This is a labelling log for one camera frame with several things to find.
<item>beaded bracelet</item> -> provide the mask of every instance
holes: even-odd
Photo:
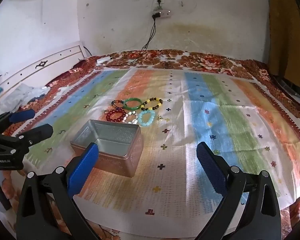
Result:
[[[129,115],[132,115],[132,114],[134,114],[136,117],[135,117],[135,119],[133,119],[131,122],[128,122],[128,123],[137,124],[139,116],[136,114],[136,111],[126,113],[126,115],[125,115],[125,117],[123,118],[122,122],[126,122],[127,117],[128,117]]]
[[[141,105],[141,110],[142,111],[145,111],[145,110],[148,110],[149,108],[145,108],[145,105],[146,104],[148,104],[150,101],[159,101],[159,103],[156,105],[156,106],[154,106],[154,107],[152,107],[152,110],[156,110],[156,109],[158,109],[162,104],[163,104],[163,101],[162,101],[162,99],[157,99],[157,98],[150,98],[150,99],[148,99],[147,101],[145,101],[142,105]]]
[[[150,118],[149,118],[149,120],[148,120],[148,122],[143,122],[142,121],[142,116],[144,115],[144,114],[147,114],[147,113],[150,113],[151,114],[151,116],[150,116]],[[139,114],[139,124],[141,125],[141,126],[150,126],[151,124],[152,124],[152,122],[153,122],[153,120],[154,120],[154,117],[155,117],[155,112],[154,112],[154,110],[144,110],[143,112],[141,112],[140,114]]]
[[[127,106],[127,103],[129,101],[138,101],[140,103],[140,106],[129,107],[129,106]],[[128,98],[123,102],[123,109],[127,109],[127,110],[130,110],[130,111],[135,111],[135,110],[138,110],[141,107],[141,105],[142,105],[142,101],[139,98]]]
[[[122,101],[122,100],[113,100],[113,101],[111,102],[111,106],[114,106],[115,109],[122,109],[122,108],[123,108],[123,106],[121,106],[121,107],[116,106],[115,103],[121,103],[121,104],[123,104],[123,101]]]
[[[122,115],[119,116],[117,119],[111,119],[110,116],[113,115],[113,114],[116,114],[116,113],[121,113]],[[126,115],[126,112],[119,108],[119,109],[115,109],[115,110],[112,110],[112,111],[109,111],[106,115],[106,120],[109,121],[109,122],[121,122],[123,120],[123,118],[125,117]]]

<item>metal screw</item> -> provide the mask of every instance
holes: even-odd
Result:
[[[27,177],[29,179],[31,179],[33,176],[34,176],[34,172],[33,171],[29,172],[28,175],[27,175]]]
[[[60,174],[64,171],[65,169],[63,167],[58,167],[56,168],[56,173]]]
[[[269,177],[269,173],[267,171],[262,171],[261,174],[266,178]]]
[[[240,169],[237,166],[231,166],[231,171],[234,173],[238,173]]]

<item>bed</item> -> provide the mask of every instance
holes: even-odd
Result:
[[[111,60],[97,65],[105,56]],[[195,158],[200,141],[245,172],[270,172],[282,238],[290,232],[300,219],[300,104],[278,88],[266,65],[180,50],[150,50],[139,58],[135,51],[105,56],[82,60],[49,82],[45,98],[22,107],[34,109],[35,118],[6,131],[16,135],[43,123],[54,128],[50,139],[26,155],[24,171],[11,173],[14,209],[25,174],[51,172],[69,162],[73,135],[89,119],[105,120],[112,100],[160,97],[162,118],[142,127],[145,146],[136,175],[94,169],[75,197],[98,235],[194,239],[221,200]],[[137,60],[127,65],[131,59]],[[57,214],[53,199],[51,205]]]

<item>yellow and brown beaded bracelet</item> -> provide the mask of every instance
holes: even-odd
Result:
[[[149,108],[145,108],[145,105],[148,104],[150,101],[158,101],[159,102],[156,106],[152,107],[152,110],[158,109],[163,104],[163,101],[160,98],[150,98],[147,101],[145,101],[144,103],[142,103],[142,105],[141,105],[142,111],[149,110]]]

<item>open tin box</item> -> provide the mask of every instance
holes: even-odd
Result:
[[[134,176],[143,150],[139,125],[89,120],[70,144],[79,156],[91,142],[99,148],[95,168],[130,178]]]

